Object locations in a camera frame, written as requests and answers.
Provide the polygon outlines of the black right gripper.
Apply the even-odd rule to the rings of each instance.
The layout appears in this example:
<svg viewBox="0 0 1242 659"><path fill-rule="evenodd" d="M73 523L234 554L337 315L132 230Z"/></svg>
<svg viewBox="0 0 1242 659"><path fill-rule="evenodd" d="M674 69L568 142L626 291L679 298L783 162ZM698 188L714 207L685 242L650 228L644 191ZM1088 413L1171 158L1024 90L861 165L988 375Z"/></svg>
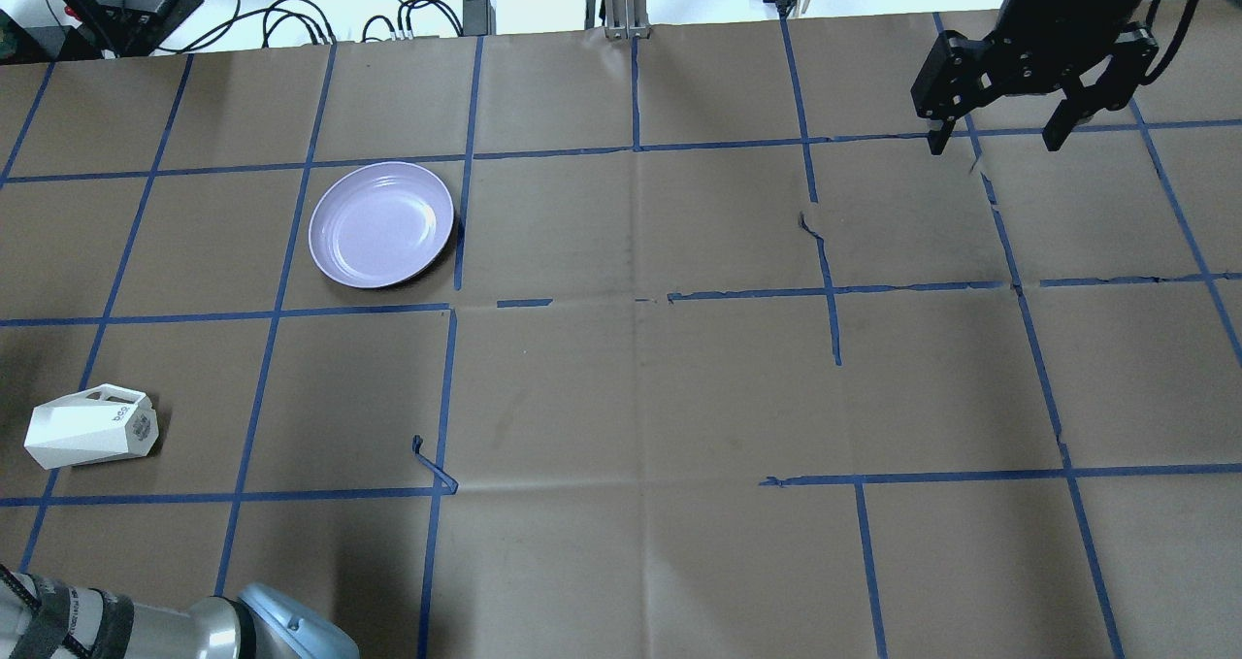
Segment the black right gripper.
<svg viewBox="0 0 1242 659"><path fill-rule="evenodd" d="M1143 1L1004 0L985 37L941 31L910 88L932 155L944 153L955 120L1001 97L1062 93L1042 129L1051 153L1095 110L1126 105L1158 57L1153 27L1135 19Z"/></svg>

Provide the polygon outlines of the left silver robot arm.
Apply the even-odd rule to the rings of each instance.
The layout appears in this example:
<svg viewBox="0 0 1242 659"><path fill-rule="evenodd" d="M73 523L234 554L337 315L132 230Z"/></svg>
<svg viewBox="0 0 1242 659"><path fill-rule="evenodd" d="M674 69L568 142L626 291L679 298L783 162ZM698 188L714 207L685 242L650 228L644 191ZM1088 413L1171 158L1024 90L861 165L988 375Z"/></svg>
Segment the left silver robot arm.
<svg viewBox="0 0 1242 659"><path fill-rule="evenodd" d="M252 583L186 611L39 575L1 571L4 658L359 658L345 630Z"/></svg>

